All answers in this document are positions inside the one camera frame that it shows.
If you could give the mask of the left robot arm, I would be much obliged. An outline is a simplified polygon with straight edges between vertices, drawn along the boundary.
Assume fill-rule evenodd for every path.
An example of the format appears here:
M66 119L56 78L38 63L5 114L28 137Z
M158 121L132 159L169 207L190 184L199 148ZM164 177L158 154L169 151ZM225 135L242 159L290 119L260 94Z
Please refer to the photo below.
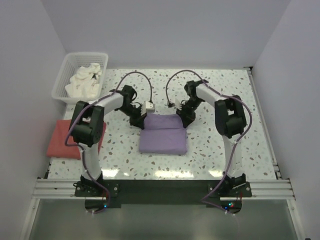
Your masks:
M121 111L129 117L129 124L141 130L147 117L145 104L135 106L133 99L137 92L129 85L113 90L108 95L92 102L78 101L75 105L67 137L67 147L77 147L80 152L83 173L81 183L92 196L99 196L104 190L103 172L99 162L99 142L104 131L104 117L110 112Z

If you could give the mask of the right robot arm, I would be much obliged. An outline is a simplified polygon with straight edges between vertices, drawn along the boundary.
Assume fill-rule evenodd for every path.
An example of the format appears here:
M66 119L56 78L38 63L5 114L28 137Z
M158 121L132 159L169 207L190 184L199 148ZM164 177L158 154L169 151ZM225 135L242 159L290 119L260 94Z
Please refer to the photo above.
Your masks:
M223 192L235 196L241 185L246 183L242 165L242 148L240 137L245 132L247 120L239 96L217 97L217 94L202 81L188 81L184 90L189 99L177 103L176 113L181 118L184 128L196 119L196 109L201 103L208 103L214 108L214 123L222 136L225 151L225 169L222 176Z

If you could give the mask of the purple t shirt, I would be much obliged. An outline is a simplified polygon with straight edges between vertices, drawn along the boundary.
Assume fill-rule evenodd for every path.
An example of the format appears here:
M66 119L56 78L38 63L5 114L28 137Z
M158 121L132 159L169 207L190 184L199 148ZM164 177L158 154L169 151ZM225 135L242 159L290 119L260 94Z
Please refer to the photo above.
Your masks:
M177 114L149 113L140 131L139 148L144 154L184 155L188 151L187 130Z

